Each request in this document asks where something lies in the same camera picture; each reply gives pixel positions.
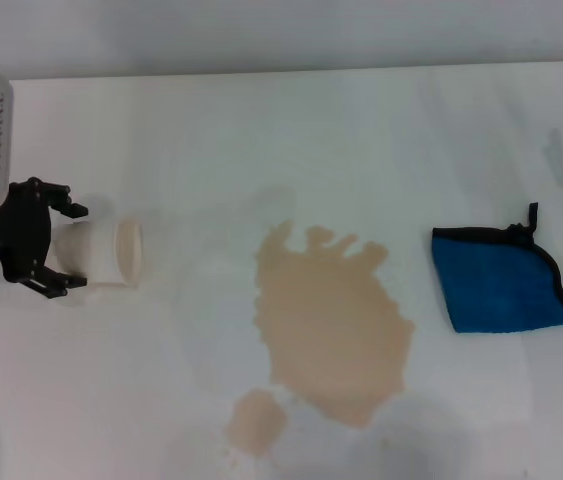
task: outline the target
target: white tabletop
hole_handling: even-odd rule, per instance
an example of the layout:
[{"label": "white tabletop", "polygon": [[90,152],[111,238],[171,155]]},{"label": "white tabletop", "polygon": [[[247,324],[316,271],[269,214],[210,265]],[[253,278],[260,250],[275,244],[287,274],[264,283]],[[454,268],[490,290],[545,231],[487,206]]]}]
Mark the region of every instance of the white tabletop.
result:
[{"label": "white tabletop", "polygon": [[[76,305],[0,286],[0,479],[563,478],[563,327],[452,331],[433,227],[506,227],[539,202],[563,275],[563,63],[14,82],[13,180],[145,224],[138,291]],[[284,404],[272,457],[229,453],[270,386],[253,324],[269,228],[389,250],[414,322],[405,391],[362,430]],[[383,448],[384,438],[390,443]]]}]

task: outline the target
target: black object edge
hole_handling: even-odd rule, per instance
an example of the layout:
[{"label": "black object edge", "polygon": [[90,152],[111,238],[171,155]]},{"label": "black object edge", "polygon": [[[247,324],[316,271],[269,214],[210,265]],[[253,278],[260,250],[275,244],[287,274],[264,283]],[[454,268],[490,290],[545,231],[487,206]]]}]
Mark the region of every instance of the black object edge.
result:
[{"label": "black object edge", "polygon": [[563,285],[561,284],[561,271],[554,259],[534,243],[534,231],[537,229],[538,203],[530,204],[529,223],[524,227],[520,223],[510,225],[505,230],[487,227],[464,227],[464,228],[433,228],[432,237],[446,238],[459,242],[491,243],[496,245],[512,245],[529,250],[538,255],[552,271],[554,278],[554,293],[563,305]]}]

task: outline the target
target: blue cloth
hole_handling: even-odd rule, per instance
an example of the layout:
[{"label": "blue cloth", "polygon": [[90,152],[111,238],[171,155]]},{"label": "blue cloth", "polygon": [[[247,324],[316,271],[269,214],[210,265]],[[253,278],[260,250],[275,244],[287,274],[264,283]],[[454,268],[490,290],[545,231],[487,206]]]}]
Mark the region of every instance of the blue cloth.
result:
[{"label": "blue cloth", "polygon": [[432,257],[457,332],[521,332],[563,324],[553,272],[536,253],[433,237]]}]

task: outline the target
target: tan spill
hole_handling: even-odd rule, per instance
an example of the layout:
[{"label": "tan spill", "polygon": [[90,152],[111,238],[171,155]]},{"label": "tan spill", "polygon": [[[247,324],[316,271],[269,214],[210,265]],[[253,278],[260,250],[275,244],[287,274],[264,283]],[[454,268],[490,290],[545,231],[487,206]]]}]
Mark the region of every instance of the tan spill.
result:
[{"label": "tan spill", "polygon": [[[367,243],[346,257],[354,235],[329,245],[334,233],[312,227],[306,252],[293,252],[286,247],[291,231],[290,222],[272,229],[256,255],[255,323],[270,353],[271,380],[326,417],[365,427],[380,405],[403,390],[414,331],[374,275],[388,251]],[[254,408],[263,397],[253,398],[246,401]],[[282,423],[274,423],[274,436]],[[273,437],[261,436],[266,445]]]},{"label": "tan spill", "polygon": [[237,402],[226,436],[239,450],[260,457],[285,428],[287,417],[270,392],[252,390]]}]

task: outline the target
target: blue microfiber towel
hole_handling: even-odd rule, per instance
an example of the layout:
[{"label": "blue microfiber towel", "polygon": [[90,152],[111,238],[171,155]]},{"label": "blue microfiber towel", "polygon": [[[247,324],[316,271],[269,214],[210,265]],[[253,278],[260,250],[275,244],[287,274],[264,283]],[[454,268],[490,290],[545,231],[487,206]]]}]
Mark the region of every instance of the blue microfiber towel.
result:
[{"label": "blue microfiber towel", "polygon": [[459,333],[508,333],[563,324],[555,261],[535,245],[530,226],[435,228],[432,257],[452,326]]}]

